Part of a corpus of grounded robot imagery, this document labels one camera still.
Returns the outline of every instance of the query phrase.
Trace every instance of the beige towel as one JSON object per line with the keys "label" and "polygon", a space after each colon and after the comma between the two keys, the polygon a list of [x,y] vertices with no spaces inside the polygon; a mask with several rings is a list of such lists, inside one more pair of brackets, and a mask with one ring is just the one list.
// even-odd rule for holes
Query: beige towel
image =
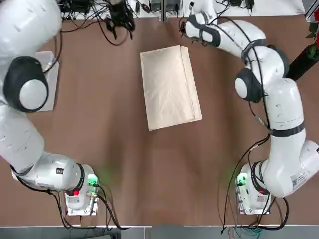
{"label": "beige towel", "polygon": [[202,119],[187,47],[141,53],[149,130]]}

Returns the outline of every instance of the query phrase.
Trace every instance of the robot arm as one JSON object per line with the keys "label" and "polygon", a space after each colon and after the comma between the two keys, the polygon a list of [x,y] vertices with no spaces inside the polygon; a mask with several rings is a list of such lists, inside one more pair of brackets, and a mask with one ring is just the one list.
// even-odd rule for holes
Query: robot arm
{"label": "robot arm", "polygon": [[39,110],[47,100],[48,84],[34,56],[61,22],[56,0],[0,3],[0,155],[15,179],[34,189],[63,190],[68,212],[89,215],[96,207],[89,195],[97,184],[92,168],[46,153],[43,138],[23,113]]}
{"label": "robot arm", "polygon": [[240,191],[243,211],[260,214],[266,195],[288,196],[318,172],[319,146],[311,141],[305,142],[299,90],[293,80],[284,78],[289,68],[285,54],[274,46],[267,46],[265,34],[248,22],[236,20],[220,25],[211,22],[207,13],[197,13],[182,24],[180,31],[188,38],[200,40],[243,60],[246,66],[235,77],[235,88],[244,100],[259,102],[263,86],[271,135],[269,158],[254,167],[255,175],[261,180],[253,180],[248,164],[243,166],[240,174],[241,178],[246,175]]}

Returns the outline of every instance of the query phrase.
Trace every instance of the green light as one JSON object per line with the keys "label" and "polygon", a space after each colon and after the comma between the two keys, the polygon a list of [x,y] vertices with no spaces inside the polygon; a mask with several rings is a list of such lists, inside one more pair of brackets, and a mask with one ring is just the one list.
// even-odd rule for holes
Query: green light
{"label": "green light", "polygon": [[98,177],[95,174],[88,175],[88,185],[93,186],[98,184]]}
{"label": "green light", "polygon": [[240,173],[237,176],[237,183],[239,184],[239,186],[245,185],[246,179],[247,179],[247,173]]}

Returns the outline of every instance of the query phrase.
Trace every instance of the cable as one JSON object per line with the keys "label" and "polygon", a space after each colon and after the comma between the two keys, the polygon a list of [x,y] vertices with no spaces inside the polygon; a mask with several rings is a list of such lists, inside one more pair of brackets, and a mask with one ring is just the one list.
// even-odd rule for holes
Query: cable
{"label": "cable", "polygon": [[51,63],[49,68],[47,68],[46,70],[43,71],[44,74],[48,73],[55,66],[55,64],[58,62],[58,60],[60,59],[60,56],[61,56],[61,53],[62,53],[63,38],[62,38],[62,32],[60,31],[59,33],[60,33],[60,49],[59,49],[59,53],[55,57],[55,61],[53,63]]}
{"label": "cable", "polygon": [[92,22],[92,23],[88,24],[87,26],[84,26],[84,24],[85,24],[93,15],[95,15],[94,17],[98,17],[98,14],[103,14],[105,11],[107,11],[107,9],[108,9],[108,5],[104,6],[103,8],[99,9],[99,10],[96,11],[96,12],[93,12],[93,13],[92,13],[90,16],[88,16],[88,17],[85,16],[85,19],[84,19],[82,25],[80,25],[80,26],[76,25],[76,24],[72,21],[72,23],[73,23],[75,26],[77,26],[77,28],[76,28],[76,29],[73,29],[73,30],[61,31],[61,32],[62,32],[62,33],[70,33],[70,32],[77,31],[77,30],[79,30],[79,29],[85,29],[85,28],[87,28],[87,27],[89,27],[89,26],[91,26],[91,25],[97,23],[97,21],[95,21],[95,22]]}
{"label": "cable", "polygon": [[128,30],[127,30],[127,32],[126,32],[126,35],[125,35],[124,39],[123,39],[120,43],[113,43],[113,42],[111,42],[111,41],[108,39],[108,37],[107,37],[106,34],[104,33],[104,30],[103,30],[103,28],[102,28],[102,26],[101,26],[101,22],[100,22],[99,18],[101,19],[101,17],[100,17],[100,16],[97,17],[97,23],[99,24],[100,30],[101,30],[101,32],[102,32],[104,38],[105,38],[111,45],[113,45],[113,46],[123,45],[123,43],[124,43],[124,42],[126,41],[126,39],[127,39]]}
{"label": "cable", "polygon": [[260,141],[258,141],[258,142],[256,142],[256,143],[254,143],[252,146],[250,146],[250,147],[246,150],[246,152],[243,154],[243,156],[240,158],[240,160],[238,161],[238,163],[236,164],[236,166],[235,166],[235,168],[234,168],[234,171],[233,171],[233,173],[232,173],[232,175],[231,175],[231,178],[230,178],[230,180],[229,180],[229,184],[228,184],[228,188],[227,188],[227,192],[226,192],[225,208],[224,208],[224,220],[223,220],[223,229],[222,229],[222,231],[221,231],[221,234],[222,234],[222,233],[224,232],[224,230],[226,229],[226,227],[225,227],[225,221],[226,221],[227,199],[228,199],[229,188],[230,188],[231,182],[232,182],[232,180],[233,180],[233,177],[234,177],[234,175],[235,175],[236,169],[237,169],[238,165],[240,164],[240,162],[243,160],[243,158],[245,157],[245,155],[249,152],[249,150],[250,150],[251,148],[255,147],[256,145],[257,145],[257,147],[258,147],[258,146],[264,144],[265,142],[267,142],[267,140],[269,139],[269,137],[270,137],[270,135],[268,134],[265,138],[263,138],[262,140],[260,140]]}
{"label": "cable", "polygon": [[23,179],[21,179],[20,177],[18,177],[16,175],[16,178],[18,179],[18,181],[24,186],[27,187],[28,189],[35,191],[35,192],[42,192],[42,193],[47,193],[47,194],[52,194],[52,192],[57,192],[56,190],[50,190],[50,189],[46,189],[46,190],[41,190],[41,189],[37,189],[37,188],[32,188],[31,186],[29,186]]}
{"label": "cable", "polygon": [[112,221],[114,223],[114,225],[119,229],[119,230],[127,230],[129,228],[123,228],[120,226],[119,222],[116,220],[116,218],[114,217],[113,213],[112,213],[112,210],[110,209],[110,206],[108,205],[108,203],[106,202],[106,200],[99,194],[97,194],[97,198],[99,198],[105,205],[106,207],[106,210],[109,211],[110,213],[110,216],[112,218]]}
{"label": "cable", "polygon": [[287,220],[288,220],[288,217],[289,217],[289,203],[288,203],[288,201],[287,201],[287,199],[286,198],[283,198],[283,200],[285,201],[285,204],[286,204],[286,214],[285,214],[285,218],[284,218],[284,220],[283,220],[283,222],[278,226],[278,227],[266,227],[266,226],[260,226],[260,225],[256,225],[256,228],[260,228],[260,229],[264,229],[264,230],[269,230],[269,231],[277,231],[277,230],[280,230],[281,228],[283,228],[285,225],[286,225],[286,223],[287,223]]}

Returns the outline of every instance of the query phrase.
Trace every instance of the black cable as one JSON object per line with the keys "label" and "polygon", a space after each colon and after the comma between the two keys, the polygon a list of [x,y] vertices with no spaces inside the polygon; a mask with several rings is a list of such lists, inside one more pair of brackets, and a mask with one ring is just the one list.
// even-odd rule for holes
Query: black cable
{"label": "black cable", "polygon": [[227,5],[224,4],[225,1],[222,1],[222,2],[218,2],[217,0],[215,0],[218,4],[221,4],[225,7],[225,9],[221,12],[217,12],[216,15],[217,17],[220,17],[222,14],[224,14],[227,10],[230,9],[230,1],[226,1],[227,2]]}
{"label": "black cable", "polygon": [[123,41],[121,41],[120,43],[113,43],[113,42],[111,42],[111,41],[108,39],[108,37],[107,37],[106,34],[104,33],[104,30],[103,30],[103,28],[102,28],[102,26],[101,26],[101,22],[100,22],[99,18],[101,19],[101,17],[100,17],[100,16],[97,17],[97,23],[99,24],[100,30],[101,30],[101,32],[102,32],[104,38],[105,38],[111,45],[113,45],[113,46],[121,46],[121,45],[123,45],[124,42],[125,42],[126,39],[127,39],[128,30],[127,30],[127,34],[125,35],[125,38],[123,39]]}
{"label": "black cable", "polygon": [[125,0],[125,3],[126,3],[126,6],[129,7],[129,10],[135,15],[135,17],[136,17],[136,18],[139,18],[139,17],[136,15],[135,11],[131,8],[129,2],[128,2],[127,0]]}
{"label": "black cable", "polygon": [[103,8],[99,9],[97,12],[94,12],[94,13],[91,14],[90,16],[85,17],[85,19],[84,19],[82,25],[80,25],[80,26],[76,25],[75,22],[72,21],[72,23],[73,23],[75,26],[77,26],[77,28],[76,28],[76,29],[73,29],[73,30],[61,31],[61,32],[62,32],[62,33],[70,33],[70,32],[75,32],[75,31],[77,31],[77,30],[79,30],[79,29],[85,29],[85,28],[87,28],[87,27],[89,27],[89,26],[91,26],[91,25],[97,23],[97,21],[95,21],[95,22],[92,22],[92,23],[88,24],[87,26],[84,26],[84,24],[85,24],[88,20],[90,20],[90,18],[91,18],[93,15],[95,15],[94,17],[97,17],[97,14],[102,14],[102,13],[104,13],[107,9],[108,9],[108,6],[106,5],[106,6],[104,6]]}
{"label": "black cable", "polygon": [[251,172],[251,174],[252,174],[252,176],[253,176],[254,178],[256,178],[256,179],[258,179],[260,182],[264,183],[264,181],[261,180],[259,177],[257,177],[256,174],[255,174],[255,168],[256,168],[256,167],[253,168],[253,166],[251,165],[250,157],[249,157],[249,156],[250,156],[250,153],[251,153],[251,151],[249,151],[249,153],[248,153],[248,164],[249,164],[249,167],[250,167],[250,172]]}
{"label": "black cable", "polygon": [[[103,196],[104,196],[104,198],[105,198],[105,201],[106,201],[106,193],[105,193],[103,187],[100,186],[100,185],[96,185],[96,187],[98,187],[99,189],[101,189],[101,191],[102,191],[102,193],[103,193]],[[112,228],[109,228],[110,221],[111,221],[111,216],[110,216],[110,218],[109,218],[109,220],[108,220],[108,210],[106,210],[106,228],[104,228],[104,231],[105,231],[105,229],[106,229],[107,231],[111,231],[111,230],[112,230]]]}
{"label": "black cable", "polygon": [[113,212],[112,212],[112,210],[110,209],[110,206],[108,205],[108,203],[106,202],[106,200],[105,200],[101,195],[99,195],[99,194],[97,194],[97,197],[104,203],[104,205],[105,205],[105,207],[106,207],[106,210],[109,211],[110,216],[111,216],[111,218],[112,218],[112,221],[113,221],[114,225],[115,225],[119,230],[127,230],[127,229],[129,229],[129,228],[123,228],[123,227],[121,227],[120,224],[119,224],[119,222],[118,222],[118,221],[116,220],[116,218],[114,217]]}
{"label": "black cable", "polygon": [[62,32],[60,31],[60,49],[59,49],[59,53],[57,56],[55,56],[55,61],[52,63],[52,65],[46,69],[45,71],[43,71],[44,74],[48,73],[54,66],[55,64],[58,62],[58,60],[60,59],[61,53],[62,53],[62,47],[63,47],[63,38],[62,38]]}
{"label": "black cable", "polygon": [[226,209],[227,209],[227,199],[228,199],[228,194],[229,194],[229,188],[230,188],[230,185],[231,185],[231,182],[233,180],[233,177],[235,175],[235,172],[236,172],[236,169],[238,167],[238,165],[240,164],[240,162],[243,160],[243,158],[245,157],[245,155],[250,151],[251,148],[255,147],[256,145],[257,146],[260,146],[262,144],[264,144],[265,142],[267,142],[267,140],[269,139],[270,135],[268,134],[265,138],[263,138],[262,140],[254,143],[252,146],[250,146],[246,152],[243,154],[243,156],[241,156],[240,160],[238,161],[238,163],[236,164],[235,168],[234,168],[234,171],[231,175],[231,178],[229,180],[229,184],[228,184],[228,187],[227,187],[227,192],[226,192],[226,199],[225,199],[225,208],[224,208],[224,220],[223,220],[223,229],[221,231],[221,234],[224,232],[224,230],[226,229],[225,227],[225,223],[226,223]]}
{"label": "black cable", "polygon": [[287,220],[288,220],[288,217],[289,217],[289,203],[287,201],[286,198],[283,198],[283,200],[285,201],[285,204],[286,204],[286,214],[285,214],[285,218],[283,220],[283,222],[278,226],[278,227],[266,227],[266,226],[260,226],[259,223],[261,221],[261,218],[259,219],[259,222],[258,222],[258,225],[256,225],[254,228],[260,228],[260,229],[264,229],[264,230],[268,230],[268,231],[277,231],[277,230],[280,230],[281,228],[283,228],[286,223],[287,223]]}
{"label": "black cable", "polygon": [[29,186],[23,179],[21,179],[19,176],[16,175],[16,178],[18,179],[18,181],[24,186],[27,187],[28,189],[35,191],[35,192],[42,192],[42,193],[47,193],[47,194],[52,194],[52,192],[57,192],[56,190],[50,190],[50,189],[46,189],[46,190],[41,190],[41,189],[37,189],[37,188],[32,188],[31,186]]}

